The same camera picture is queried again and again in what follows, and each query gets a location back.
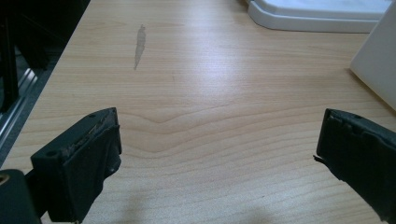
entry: white tray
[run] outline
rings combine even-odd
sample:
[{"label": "white tray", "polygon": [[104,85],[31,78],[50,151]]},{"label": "white tray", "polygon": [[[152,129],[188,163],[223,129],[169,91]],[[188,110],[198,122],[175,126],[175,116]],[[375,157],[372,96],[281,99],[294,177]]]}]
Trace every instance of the white tray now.
[{"label": "white tray", "polygon": [[391,0],[254,0],[248,14],[277,30],[370,33]]}]

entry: smudge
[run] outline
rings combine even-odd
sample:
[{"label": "smudge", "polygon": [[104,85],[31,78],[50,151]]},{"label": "smudge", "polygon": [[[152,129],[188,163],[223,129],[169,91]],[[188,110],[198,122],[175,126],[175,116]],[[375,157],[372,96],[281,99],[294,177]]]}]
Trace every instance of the smudge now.
[{"label": "smudge", "polygon": [[142,57],[143,50],[145,50],[146,43],[146,27],[143,24],[140,26],[139,31],[137,32],[137,43],[136,43],[136,51],[134,53],[134,70],[136,70],[137,65],[140,62],[140,58]]}]

